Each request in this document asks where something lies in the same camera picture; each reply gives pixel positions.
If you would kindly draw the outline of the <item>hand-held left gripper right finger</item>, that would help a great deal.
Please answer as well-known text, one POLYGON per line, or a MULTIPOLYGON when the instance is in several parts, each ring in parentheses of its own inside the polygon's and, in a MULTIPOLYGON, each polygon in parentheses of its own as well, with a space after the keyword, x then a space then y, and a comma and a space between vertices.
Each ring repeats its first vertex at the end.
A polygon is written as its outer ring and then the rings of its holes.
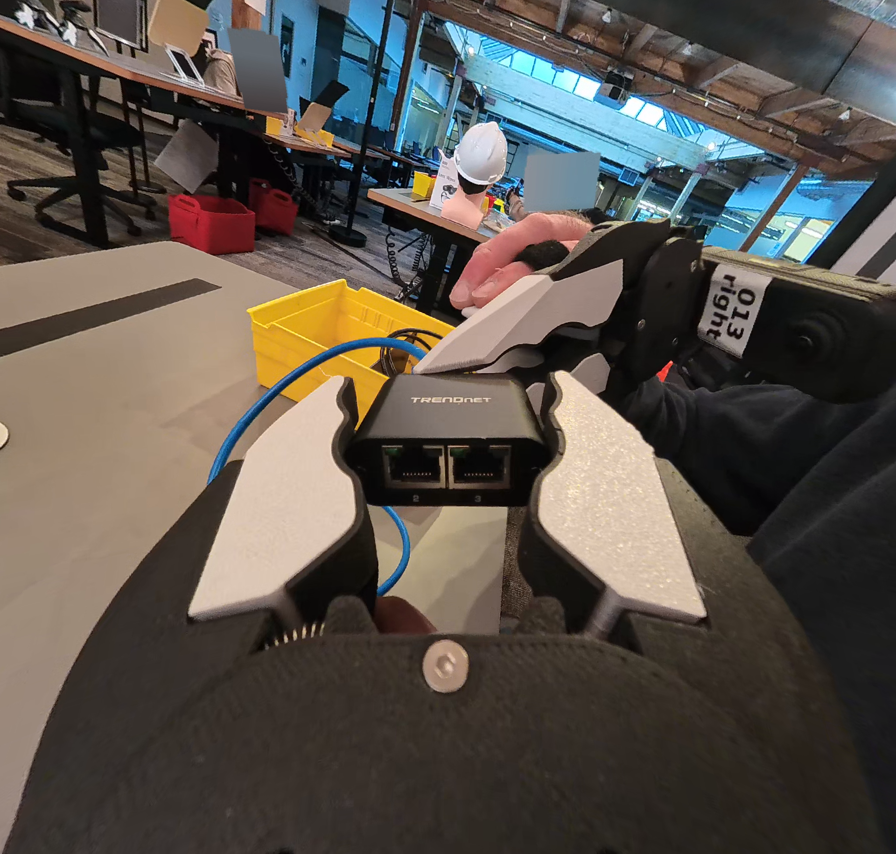
POLYGON ((542 419, 552 459, 522 524, 520 570, 557 600, 567 631, 606 639, 627 613, 681 624, 707 615, 650 446, 566 372, 542 419))

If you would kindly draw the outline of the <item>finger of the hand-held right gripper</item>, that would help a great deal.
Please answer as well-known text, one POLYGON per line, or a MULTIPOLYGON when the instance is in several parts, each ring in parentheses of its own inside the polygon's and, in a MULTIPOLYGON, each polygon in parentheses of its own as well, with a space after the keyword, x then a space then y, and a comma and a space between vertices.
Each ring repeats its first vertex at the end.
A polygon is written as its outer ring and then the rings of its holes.
MULTIPOLYGON (((583 356, 577 361, 575 366, 572 365, 570 358, 568 358, 557 371, 570 374, 589 392, 599 396, 607 388, 611 365, 605 355, 594 353, 583 356)), ((526 389, 532 409, 537 415, 541 412, 544 390, 544 381, 535 381, 526 389)))
POLYGON ((413 372, 484 368, 517 346, 541 344, 566 325, 597 328, 610 317, 622 290, 622 262, 564 279, 523 277, 438 342, 413 372))

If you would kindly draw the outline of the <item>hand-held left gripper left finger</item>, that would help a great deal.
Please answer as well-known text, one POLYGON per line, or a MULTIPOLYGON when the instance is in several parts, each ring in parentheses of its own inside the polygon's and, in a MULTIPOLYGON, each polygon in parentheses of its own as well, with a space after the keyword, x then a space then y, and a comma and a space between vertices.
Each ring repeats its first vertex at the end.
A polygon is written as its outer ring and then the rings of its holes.
POLYGON ((344 459, 356 423, 353 380, 337 376, 249 447, 187 611, 192 620, 267 611, 281 629, 303 629, 343 595, 373 608, 375 532, 344 459))

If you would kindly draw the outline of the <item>black network switch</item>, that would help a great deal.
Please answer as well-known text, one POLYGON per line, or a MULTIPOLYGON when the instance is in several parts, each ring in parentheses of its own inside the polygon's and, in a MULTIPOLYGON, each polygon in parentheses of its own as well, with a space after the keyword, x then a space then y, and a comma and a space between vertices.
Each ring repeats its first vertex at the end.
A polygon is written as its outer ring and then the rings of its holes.
POLYGON ((508 375, 404 374, 384 384, 344 458, 371 505, 516 508, 552 456, 508 375))

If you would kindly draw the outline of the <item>yellow plastic bin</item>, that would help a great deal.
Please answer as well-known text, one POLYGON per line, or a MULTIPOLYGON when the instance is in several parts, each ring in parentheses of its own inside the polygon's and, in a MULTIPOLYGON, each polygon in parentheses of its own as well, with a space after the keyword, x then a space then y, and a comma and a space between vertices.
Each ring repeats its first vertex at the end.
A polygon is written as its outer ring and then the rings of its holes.
MULTIPOLYGON (((423 329, 444 337, 452 326, 372 290, 353 289, 344 279, 308 288, 248 311, 256 371, 271 388, 290 371, 333 346, 357 339, 385 338, 402 329, 423 329)), ((359 418, 363 418, 386 382, 375 369, 379 347, 331 358, 294 381, 283 396, 305 399, 333 376, 353 379, 359 418)))

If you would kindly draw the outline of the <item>person's right forearm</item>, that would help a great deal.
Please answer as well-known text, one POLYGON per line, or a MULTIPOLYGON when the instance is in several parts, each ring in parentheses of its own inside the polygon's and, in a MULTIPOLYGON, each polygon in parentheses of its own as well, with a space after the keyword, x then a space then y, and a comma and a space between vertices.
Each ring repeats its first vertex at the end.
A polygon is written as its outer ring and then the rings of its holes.
POLYGON ((712 392, 656 378, 605 400, 733 534, 753 536, 803 482, 848 487, 894 462, 894 388, 833 404, 780 385, 712 392))

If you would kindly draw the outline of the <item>person's right hand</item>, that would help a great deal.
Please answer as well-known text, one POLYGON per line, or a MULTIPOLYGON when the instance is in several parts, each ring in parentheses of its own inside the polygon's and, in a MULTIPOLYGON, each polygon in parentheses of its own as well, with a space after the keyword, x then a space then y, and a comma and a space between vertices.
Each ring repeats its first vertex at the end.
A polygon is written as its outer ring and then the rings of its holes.
POLYGON ((450 293, 460 311, 482 308, 522 277, 563 261, 603 219, 576 213, 531 213, 481 243, 450 293))

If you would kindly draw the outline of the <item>pink mannequin head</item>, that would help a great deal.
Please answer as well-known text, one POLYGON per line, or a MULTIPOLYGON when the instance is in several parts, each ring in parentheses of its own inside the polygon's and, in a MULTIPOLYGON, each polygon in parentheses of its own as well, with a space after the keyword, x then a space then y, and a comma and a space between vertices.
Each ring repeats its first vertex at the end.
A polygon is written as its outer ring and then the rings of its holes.
POLYGON ((442 203, 442 218, 466 229, 477 230, 484 218, 482 207, 487 187, 487 184, 476 184, 459 175, 454 193, 442 203))

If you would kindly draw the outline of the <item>light wooden desk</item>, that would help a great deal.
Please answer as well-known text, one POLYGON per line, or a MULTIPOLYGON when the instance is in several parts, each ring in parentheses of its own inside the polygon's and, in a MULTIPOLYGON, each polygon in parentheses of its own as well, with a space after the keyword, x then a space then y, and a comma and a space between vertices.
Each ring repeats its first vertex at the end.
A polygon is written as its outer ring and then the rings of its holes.
POLYGON ((427 255, 422 259, 420 281, 411 285, 410 298, 416 308, 426 314, 437 312, 460 319, 462 315, 452 307, 449 295, 475 247, 497 232, 485 227, 471 230, 444 219, 427 202, 413 200, 410 190, 370 189, 366 197, 384 208, 383 222, 388 229, 419 231, 430 239, 427 255))

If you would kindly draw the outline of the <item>white hard hat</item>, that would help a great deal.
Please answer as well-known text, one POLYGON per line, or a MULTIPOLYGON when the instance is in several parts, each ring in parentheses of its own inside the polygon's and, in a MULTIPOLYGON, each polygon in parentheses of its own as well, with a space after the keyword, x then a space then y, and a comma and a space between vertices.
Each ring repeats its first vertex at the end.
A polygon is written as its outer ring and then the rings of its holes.
POLYGON ((507 140, 498 123, 470 125, 454 151, 458 175, 476 186, 490 186, 505 174, 507 140))

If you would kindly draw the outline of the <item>red plastic bin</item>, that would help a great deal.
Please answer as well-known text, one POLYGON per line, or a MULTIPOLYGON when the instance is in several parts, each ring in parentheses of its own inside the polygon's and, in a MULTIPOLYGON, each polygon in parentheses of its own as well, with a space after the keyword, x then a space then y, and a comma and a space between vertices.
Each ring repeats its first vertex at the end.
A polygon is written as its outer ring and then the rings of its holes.
POLYGON ((233 198, 168 196, 170 239, 210 255, 254 251, 255 215, 233 198))
POLYGON ((265 233, 291 236, 295 229, 297 204, 291 195, 261 178, 249 182, 248 207, 255 227, 265 233))

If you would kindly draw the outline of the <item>black tape strip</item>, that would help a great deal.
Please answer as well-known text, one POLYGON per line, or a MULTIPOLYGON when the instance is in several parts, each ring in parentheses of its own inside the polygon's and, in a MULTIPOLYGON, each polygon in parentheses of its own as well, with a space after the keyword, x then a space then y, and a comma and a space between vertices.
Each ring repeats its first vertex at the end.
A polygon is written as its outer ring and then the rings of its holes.
POLYGON ((190 278, 102 303, 63 311, 1 330, 1 357, 65 339, 137 315, 162 309, 218 290, 200 278, 190 278))

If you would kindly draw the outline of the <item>black floor lamp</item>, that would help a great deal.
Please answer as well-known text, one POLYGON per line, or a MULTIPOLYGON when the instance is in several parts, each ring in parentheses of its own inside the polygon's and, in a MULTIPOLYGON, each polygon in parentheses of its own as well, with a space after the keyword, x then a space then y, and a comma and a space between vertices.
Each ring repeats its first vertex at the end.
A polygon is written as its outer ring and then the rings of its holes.
MULTIPOLYGON (((410 0, 412 5, 415 5, 416 1, 417 0, 410 0)), ((376 98, 386 56, 386 46, 395 2, 396 0, 386 1, 385 17, 382 25, 380 41, 376 51, 375 71, 368 99, 368 107, 364 122, 364 129, 362 132, 360 149, 359 152, 355 155, 353 162, 349 196, 347 198, 346 223, 344 225, 332 225, 330 226, 328 232, 331 241, 349 247, 353 250, 362 249, 366 244, 366 237, 364 233, 354 229, 354 220, 357 212, 357 200, 360 194, 364 162, 366 158, 366 152, 368 150, 370 132, 372 131, 373 127, 376 98)))

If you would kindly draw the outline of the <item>black office chair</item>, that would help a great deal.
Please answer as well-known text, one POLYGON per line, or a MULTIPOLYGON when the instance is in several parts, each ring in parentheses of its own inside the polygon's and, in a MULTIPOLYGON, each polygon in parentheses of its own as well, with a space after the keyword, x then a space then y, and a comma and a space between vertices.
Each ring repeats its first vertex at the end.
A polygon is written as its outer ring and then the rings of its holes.
POLYGON ((35 219, 40 225, 83 243, 105 248, 108 245, 106 212, 122 223, 130 236, 140 236, 141 229, 121 203, 133 203, 145 210, 148 219, 155 218, 155 202, 151 198, 140 192, 128 194, 115 190, 99 181, 99 171, 106 169, 103 157, 106 151, 131 150, 140 143, 138 131, 130 123, 104 113, 87 111, 84 126, 72 137, 69 113, 61 106, 13 99, 10 106, 2 109, 2 115, 6 126, 36 133, 72 157, 72 176, 13 179, 6 184, 8 196, 15 201, 26 199, 26 189, 49 191, 34 206, 35 219), (81 200, 84 229, 54 219, 49 214, 50 208, 72 198, 81 200))

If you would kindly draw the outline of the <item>long wooden desk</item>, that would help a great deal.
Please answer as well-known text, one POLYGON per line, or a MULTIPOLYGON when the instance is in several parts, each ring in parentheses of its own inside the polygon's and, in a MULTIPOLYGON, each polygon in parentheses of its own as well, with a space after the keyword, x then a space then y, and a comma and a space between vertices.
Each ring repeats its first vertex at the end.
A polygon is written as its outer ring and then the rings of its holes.
POLYGON ((14 19, 2 17, 2 109, 10 106, 12 91, 26 75, 10 71, 6 59, 16 53, 52 67, 61 96, 61 107, 69 113, 71 136, 84 126, 88 111, 84 101, 83 78, 116 78, 145 86, 150 95, 150 110, 176 118, 207 121, 238 130, 244 134, 264 136, 267 117, 285 120, 287 109, 247 107, 240 98, 231 98, 218 90, 193 86, 173 79, 159 68, 121 55, 105 55, 95 50, 77 48, 57 35, 31 30, 14 19))

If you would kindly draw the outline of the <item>grey computer monitor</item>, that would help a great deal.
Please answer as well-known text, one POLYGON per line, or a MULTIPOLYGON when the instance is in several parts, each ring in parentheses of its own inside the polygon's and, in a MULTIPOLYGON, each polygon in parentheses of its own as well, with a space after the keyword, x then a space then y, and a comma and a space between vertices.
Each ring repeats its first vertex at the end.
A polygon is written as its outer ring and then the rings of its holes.
POLYGON ((148 51, 147 0, 92 0, 97 32, 134 51, 148 51))

